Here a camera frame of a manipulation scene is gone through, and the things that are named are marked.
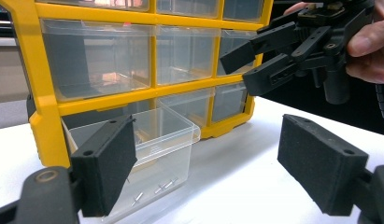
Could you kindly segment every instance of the black mechanical linkage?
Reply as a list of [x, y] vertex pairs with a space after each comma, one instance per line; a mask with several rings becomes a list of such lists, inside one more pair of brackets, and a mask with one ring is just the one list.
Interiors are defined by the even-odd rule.
[[349, 99], [346, 45], [372, 22], [374, 2], [323, 1], [318, 5], [272, 20], [250, 41], [226, 52], [220, 57], [225, 72], [233, 73], [253, 62], [255, 55], [275, 50], [278, 57], [244, 74], [250, 95], [262, 95], [293, 77], [313, 74], [315, 86], [323, 86], [327, 102], [345, 103]]
[[0, 208], [2, 223], [78, 223], [109, 215], [133, 168], [133, 118], [108, 121], [71, 156], [71, 167], [49, 167], [25, 180], [21, 198]]
[[329, 216], [349, 216], [355, 204], [359, 223], [384, 224], [384, 165], [367, 171], [368, 155], [317, 123], [284, 115], [278, 161]]

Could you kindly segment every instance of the hand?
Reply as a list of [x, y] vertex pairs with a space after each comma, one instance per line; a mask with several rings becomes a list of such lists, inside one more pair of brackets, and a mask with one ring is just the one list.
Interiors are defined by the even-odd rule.
[[346, 69], [353, 77], [384, 84], [384, 0], [376, 0], [374, 20], [348, 42], [348, 54], [354, 58]]
[[309, 5], [309, 3], [305, 3], [305, 2], [296, 3], [295, 5], [291, 6], [287, 10], [285, 10], [284, 15], [288, 15], [294, 11], [308, 7], [308, 5]]

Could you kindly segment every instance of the small metal part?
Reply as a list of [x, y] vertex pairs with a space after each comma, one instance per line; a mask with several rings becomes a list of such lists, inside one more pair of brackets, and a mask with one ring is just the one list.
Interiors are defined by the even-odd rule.
[[164, 189], [164, 186], [159, 185], [159, 187], [156, 190], [154, 190], [154, 194], [158, 194], [162, 189]]
[[136, 196], [136, 198], [134, 198], [134, 202], [133, 202], [133, 204], [131, 204], [131, 206], [134, 206], [142, 198], [142, 196], [143, 196], [143, 192], [140, 192], [138, 194], [138, 196]]
[[168, 189], [171, 185], [173, 185], [175, 182], [177, 182], [178, 178], [175, 177], [174, 180], [170, 180], [166, 185], [164, 185], [165, 189]]

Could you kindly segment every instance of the white table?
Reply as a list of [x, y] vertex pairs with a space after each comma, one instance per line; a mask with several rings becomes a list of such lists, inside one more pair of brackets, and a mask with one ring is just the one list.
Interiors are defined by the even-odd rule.
[[[277, 162], [283, 114], [312, 119], [367, 152], [370, 171], [384, 164], [384, 135], [256, 98], [254, 115], [246, 124], [193, 145], [185, 185], [121, 223], [356, 224], [358, 208], [351, 217], [323, 215]], [[23, 180], [41, 168], [28, 124], [0, 130], [0, 206], [19, 199]]]

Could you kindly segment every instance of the yellow storage organizer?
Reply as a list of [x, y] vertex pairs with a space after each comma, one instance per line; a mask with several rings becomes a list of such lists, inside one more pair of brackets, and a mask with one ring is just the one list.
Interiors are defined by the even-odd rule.
[[[262, 56], [231, 75], [222, 72], [219, 57], [235, 47], [232, 39], [249, 38], [268, 24], [272, 4], [0, 0], [11, 14], [36, 104], [29, 121], [43, 165], [69, 166], [62, 120], [89, 111], [164, 104], [198, 124], [202, 138], [218, 137], [249, 120], [254, 102], [241, 73], [260, 64]], [[197, 108], [194, 104], [174, 104], [189, 97], [197, 97], [204, 115], [187, 113]]]

